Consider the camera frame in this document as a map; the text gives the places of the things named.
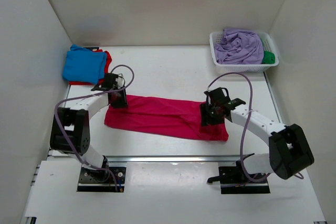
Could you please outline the magenta t shirt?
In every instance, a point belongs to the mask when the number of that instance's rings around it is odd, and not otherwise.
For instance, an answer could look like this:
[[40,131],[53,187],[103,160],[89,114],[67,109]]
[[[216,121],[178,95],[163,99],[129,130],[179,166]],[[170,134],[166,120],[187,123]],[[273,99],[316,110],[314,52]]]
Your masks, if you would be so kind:
[[229,139],[225,124],[201,126],[202,102],[127,95],[128,107],[109,107],[104,124],[113,129],[200,141]]

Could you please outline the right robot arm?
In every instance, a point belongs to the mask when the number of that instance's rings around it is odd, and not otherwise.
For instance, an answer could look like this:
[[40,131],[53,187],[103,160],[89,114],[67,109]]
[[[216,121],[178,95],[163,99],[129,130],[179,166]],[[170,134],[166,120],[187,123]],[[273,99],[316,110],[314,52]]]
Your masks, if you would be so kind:
[[276,174],[286,180],[314,163],[312,150],[299,125],[277,123],[261,115],[245,101],[231,99],[226,88],[204,93],[206,101],[200,105],[202,126],[230,121],[243,127],[241,142],[250,131],[268,146],[264,154],[241,154],[235,169],[239,181],[255,182],[257,174]]

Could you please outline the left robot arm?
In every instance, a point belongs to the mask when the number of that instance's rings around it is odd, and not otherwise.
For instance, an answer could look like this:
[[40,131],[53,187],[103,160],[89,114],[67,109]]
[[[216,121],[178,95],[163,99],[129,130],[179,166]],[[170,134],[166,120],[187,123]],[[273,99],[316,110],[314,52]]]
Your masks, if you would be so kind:
[[125,108],[128,106],[123,74],[107,73],[102,84],[91,89],[90,95],[78,99],[69,108],[58,108],[54,118],[50,147],[78,160],[91,170],[98,181],[109,177],[107,158],[90,144],[90,119],[105,106]]

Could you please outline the red folded t shirt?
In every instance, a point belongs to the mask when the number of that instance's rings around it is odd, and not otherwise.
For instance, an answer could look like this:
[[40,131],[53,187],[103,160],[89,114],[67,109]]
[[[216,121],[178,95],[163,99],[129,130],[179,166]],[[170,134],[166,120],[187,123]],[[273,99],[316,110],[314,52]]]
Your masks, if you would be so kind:
[[[106,60],[103,68],[103,74],[100,75],[100,78],[97,82],[97,84],[102,84],[104,80],[104,75],[108,73],[110,63],[112,63],[112,57],[108,51],[103,51],[102,49],[97,49],[96,51],[93,51],[95,53],[101,53],[103,52],[106,55]],[[81,82],[81,81],[69,81],[70,85],[74,86],[91,86],[93,83],[90,82]]]

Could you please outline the blue folded t shirt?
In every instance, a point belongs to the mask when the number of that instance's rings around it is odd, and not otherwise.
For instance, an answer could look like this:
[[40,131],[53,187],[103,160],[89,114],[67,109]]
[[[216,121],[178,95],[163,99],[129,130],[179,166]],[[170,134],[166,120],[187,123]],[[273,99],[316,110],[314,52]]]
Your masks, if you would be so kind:
[[106,55],[103,52],[95,53],[73,44],[67,51],[62,77],[67,81],[97,84],[103,74],[105,60]]

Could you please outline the lavender t shirt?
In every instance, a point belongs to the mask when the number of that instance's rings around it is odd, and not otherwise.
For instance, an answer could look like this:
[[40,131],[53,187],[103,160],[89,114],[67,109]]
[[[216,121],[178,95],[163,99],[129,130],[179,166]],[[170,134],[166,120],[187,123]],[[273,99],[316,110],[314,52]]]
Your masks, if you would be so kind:
[[221,65],[259,65],[264,58],[260,37],[254,32],[225,28],[219,43],[214,45],[215,59]]

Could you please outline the white plastic basket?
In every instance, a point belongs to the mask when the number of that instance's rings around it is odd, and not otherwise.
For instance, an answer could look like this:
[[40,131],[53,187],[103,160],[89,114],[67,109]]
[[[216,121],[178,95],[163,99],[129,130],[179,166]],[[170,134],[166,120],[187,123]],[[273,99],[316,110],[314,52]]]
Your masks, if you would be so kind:
[[211,51],[211,56],[213,63],[215,65],[215,70],[217,73],[226,73],[226,72],[265,72],[267,69],[271,67],[276,67],[279,64],[279,59],[277,55],[277,48],[272,38],[268,33],[255,30],[255,33],[261,39],[263,43],[263,47],[266,51],[272,52],[275,55],[275,63],[273,64],[260,64],[260,65],[223,65],[219,64],[216,61],[214,46],[216,43],[220,42],[223,37],[222,31],[214,31],[209,35],[209,46]]

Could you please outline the green t shirt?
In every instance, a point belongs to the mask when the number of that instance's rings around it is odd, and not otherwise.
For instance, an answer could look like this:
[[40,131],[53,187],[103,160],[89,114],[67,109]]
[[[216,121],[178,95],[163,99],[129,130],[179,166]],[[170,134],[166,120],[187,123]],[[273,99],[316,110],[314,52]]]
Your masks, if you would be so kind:
[[275,55],[270,51],[264,51],[264,57],[262,59],[262,64],[271,65],[276,61]]

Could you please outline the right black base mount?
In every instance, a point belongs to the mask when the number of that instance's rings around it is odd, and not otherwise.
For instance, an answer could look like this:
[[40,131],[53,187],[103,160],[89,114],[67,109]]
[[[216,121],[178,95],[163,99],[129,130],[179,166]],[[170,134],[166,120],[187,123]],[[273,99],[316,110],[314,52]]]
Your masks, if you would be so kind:
[[261,182],[250,181],[237,162],[218,163],[218,174],[207,179],[207,183],[220,185],[222,195],[247,195],[247,194],[269,194],[270,188],[267,179]]

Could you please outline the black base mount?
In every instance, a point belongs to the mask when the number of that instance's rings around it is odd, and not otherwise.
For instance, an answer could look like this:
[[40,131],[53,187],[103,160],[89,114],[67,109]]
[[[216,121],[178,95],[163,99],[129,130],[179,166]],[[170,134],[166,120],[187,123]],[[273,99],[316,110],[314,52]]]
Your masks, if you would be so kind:
[[207,179],[207,183],[220,185],[222,195],[247,195],[247,194],[269,194],[270,188],[267,179],[261,182],[250,181],[237,162],[218,163],[218,174]]
[[114,182],[110,173],[82,167],[78,178],[77,191],[123,193],[125,190],[127,164],[109,163],[109,169],[114,174],[116,182]]

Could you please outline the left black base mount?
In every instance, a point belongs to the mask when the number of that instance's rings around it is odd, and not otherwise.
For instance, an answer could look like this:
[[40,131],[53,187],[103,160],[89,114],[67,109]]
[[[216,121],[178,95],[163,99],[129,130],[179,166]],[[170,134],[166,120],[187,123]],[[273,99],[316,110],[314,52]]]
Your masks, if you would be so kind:
[[127,164],[109,163],[109,169],[114,174],[116,182],[114,182],[110,173],[82,167],[78,178],[77,191],[123,193],[125,190]]

